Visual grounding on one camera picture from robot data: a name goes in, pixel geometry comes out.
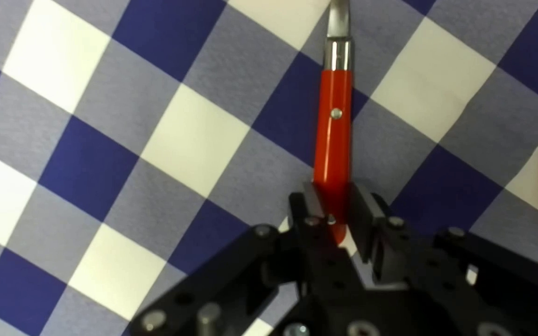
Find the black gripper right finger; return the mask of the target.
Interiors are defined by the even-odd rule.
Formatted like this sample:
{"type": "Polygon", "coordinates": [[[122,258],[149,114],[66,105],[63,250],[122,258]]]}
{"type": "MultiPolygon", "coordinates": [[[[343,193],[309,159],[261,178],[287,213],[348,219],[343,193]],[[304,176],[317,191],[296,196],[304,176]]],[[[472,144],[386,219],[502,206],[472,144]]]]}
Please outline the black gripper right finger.
{"type": "Polygon", "coordinates": [[[358,247],[354,267],[365,290],[408,291],[406,224],[365,183],[350,187],[350,232],[358,247]]]}

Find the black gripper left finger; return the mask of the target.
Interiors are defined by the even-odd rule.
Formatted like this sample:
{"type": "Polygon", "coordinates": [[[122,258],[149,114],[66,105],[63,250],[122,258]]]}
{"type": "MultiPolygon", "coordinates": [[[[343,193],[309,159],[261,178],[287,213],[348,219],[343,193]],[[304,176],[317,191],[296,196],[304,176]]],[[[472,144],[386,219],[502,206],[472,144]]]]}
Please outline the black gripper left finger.
{"type": "Polygon", "coordinates": [[[347,252],[339,247],[330,215],[315,183],[305,183],[290,196],[294,221],[298,277],[302,293],[339,293],[347,288],[343,265],[347,252]]]}

